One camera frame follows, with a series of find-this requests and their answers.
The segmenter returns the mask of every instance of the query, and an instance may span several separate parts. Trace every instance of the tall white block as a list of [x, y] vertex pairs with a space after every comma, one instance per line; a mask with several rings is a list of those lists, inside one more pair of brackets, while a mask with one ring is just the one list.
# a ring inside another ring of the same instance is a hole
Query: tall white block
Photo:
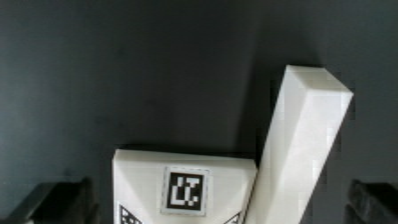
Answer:
[[241, 223], [254, 177], [248, 159], [117, 150], [113, 223]]
[[296, 224], [351, 92], [323, 68], [287, 66], [245, 224]]

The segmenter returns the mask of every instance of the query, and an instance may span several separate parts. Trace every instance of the dark floor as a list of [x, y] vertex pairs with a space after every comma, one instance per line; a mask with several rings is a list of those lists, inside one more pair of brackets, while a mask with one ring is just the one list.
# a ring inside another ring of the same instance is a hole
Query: dark floor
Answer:
[[261, 154], [286, 64], [355, 92], [302, 223], [343, 222], [351, 178], [398, 182], [398, 4], [0, 0], [0, 219], [40, 182], [94, 179], [113, 149]]

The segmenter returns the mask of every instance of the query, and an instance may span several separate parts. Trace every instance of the black pattern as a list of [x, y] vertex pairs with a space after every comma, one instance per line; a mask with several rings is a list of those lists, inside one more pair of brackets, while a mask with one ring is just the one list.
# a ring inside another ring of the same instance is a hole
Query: black pattern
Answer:
[[239, 220], [239, 213], [232, 216], [232, 218], [227, 220], [225, 224], [238, 224]]
[[202, 205], [202, 175], [186, 173], [170, 173], [168, 192], [167, 192], [167, 208], [200, 211]]
[[131, 212], [120, 205], [119, 205], [119, 217], [120, 217], [120, 224], [142, 224]]

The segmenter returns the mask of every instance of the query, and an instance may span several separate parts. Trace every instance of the white box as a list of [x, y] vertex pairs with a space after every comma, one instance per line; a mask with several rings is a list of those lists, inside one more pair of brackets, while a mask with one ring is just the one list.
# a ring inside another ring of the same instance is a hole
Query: white box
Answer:
[[248, 159], [117, 150], [113, 223], [241, 223], [254, 177]]
[[351, 92], [323, 68], [287, 66], [245, 224], [298, 224]]

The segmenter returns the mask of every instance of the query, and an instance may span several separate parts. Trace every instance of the gray background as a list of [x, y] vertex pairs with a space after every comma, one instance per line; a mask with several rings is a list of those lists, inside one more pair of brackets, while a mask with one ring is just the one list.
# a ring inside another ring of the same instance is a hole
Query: gray background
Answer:
[[94, 179], [112, 223], [124, 144], [259, 158], [286, 64], [355, 91], [302, 223], [351, 178], [396, 181], [392, 0], [0, 0], [0, 219], [40, 182]]

